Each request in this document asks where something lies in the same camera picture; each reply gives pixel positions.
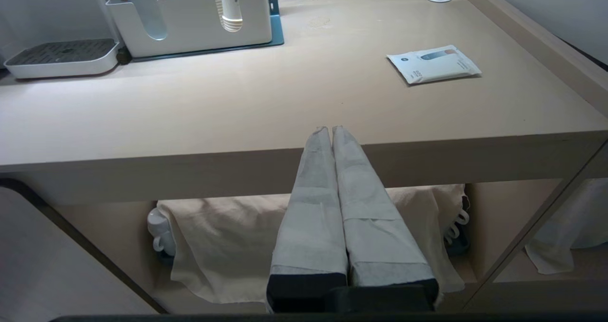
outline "white plastic organizer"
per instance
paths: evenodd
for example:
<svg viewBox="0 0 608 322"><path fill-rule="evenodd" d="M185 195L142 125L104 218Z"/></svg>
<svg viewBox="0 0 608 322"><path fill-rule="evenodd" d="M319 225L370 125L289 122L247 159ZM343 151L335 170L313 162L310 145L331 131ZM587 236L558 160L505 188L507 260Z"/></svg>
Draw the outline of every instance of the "white plastic organizer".
<svg viewBox="0 0 608 322"><path fill-rule="evenodd" d="M225 30L215 0L158 0L165 38L152 38L131 2L106 3L133 57L239 47L272 40L268 0L238 0L243 15L240 30Z"/></svg>

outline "white packet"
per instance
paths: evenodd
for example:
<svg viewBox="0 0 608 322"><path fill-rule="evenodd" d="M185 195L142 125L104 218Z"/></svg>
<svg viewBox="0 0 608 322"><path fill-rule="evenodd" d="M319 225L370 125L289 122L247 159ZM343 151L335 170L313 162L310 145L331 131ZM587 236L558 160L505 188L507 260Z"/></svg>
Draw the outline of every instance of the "white packet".
<svg viewBox="0 0 608 322"><path fill-rule="evenodd" d="M473 61L453 45L386 56L399 69L408 84L421 84L482 73Z"/></svg>

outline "desk surface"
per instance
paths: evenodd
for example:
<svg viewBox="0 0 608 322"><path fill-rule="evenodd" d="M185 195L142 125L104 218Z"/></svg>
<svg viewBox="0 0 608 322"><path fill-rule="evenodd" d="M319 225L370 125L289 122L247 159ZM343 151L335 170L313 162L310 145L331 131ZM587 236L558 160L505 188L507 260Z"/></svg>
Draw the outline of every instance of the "desk surface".
<svg viewBox="0 0 608 322"><path fill-rule="evenodd" d="M280 47L0 80L0 171L290 149L320 125L361 144L608 130L608 119L466 0L280 0ZM479 78L408 86L386 59L456 45Z"/></svg>

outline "white towel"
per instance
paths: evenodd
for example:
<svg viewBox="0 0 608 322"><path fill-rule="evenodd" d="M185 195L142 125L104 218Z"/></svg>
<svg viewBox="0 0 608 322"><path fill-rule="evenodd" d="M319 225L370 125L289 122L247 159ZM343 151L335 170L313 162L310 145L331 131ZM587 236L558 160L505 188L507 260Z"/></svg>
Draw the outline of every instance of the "white towel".
<svg viewBox="0 0 608 322"><path fill-rule="evenodd" d="M463 290L465 282L447 257L443 233L462 209L465 185L390 188L387 192L432 268L439 292Z"/></svg>
<svg viewBox="0 0 608 322"><path fill-rule="evenodd" d="M159 201L176 244L171 280L212 303L265 301L288 201L289 194Z"/></svg>
<svg viewBox="0 0 608 322"><path fill-rule="evenodd" d="M543 275L574 270L571 248L608 242L608 179L584 181L534 238L526 252Z"/></svg>
<svg viewBox="0 0 608 322"><path fill-rule="evenodd" d="M334 127L334 155L352 281L383 286L433 272L355 138Z"/></svg>
<svg viewBox="0 0 608 322"><path fill-rule="evenodd" d="M306 142L272 254L272 275L347 274L336 166L326 127Z"/></svg>

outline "drip tray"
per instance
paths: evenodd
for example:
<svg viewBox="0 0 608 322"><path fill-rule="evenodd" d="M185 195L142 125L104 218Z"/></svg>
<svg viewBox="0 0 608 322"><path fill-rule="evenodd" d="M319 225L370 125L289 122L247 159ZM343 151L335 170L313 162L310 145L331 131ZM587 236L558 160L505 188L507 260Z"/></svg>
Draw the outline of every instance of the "drip tray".
<svg viewBox="0 0 608 322"><path fill-rule="evenodd" d="M118 45L112 38L44 43L21 51L4 65L19 79L95 75L117 64Z"/></svg>

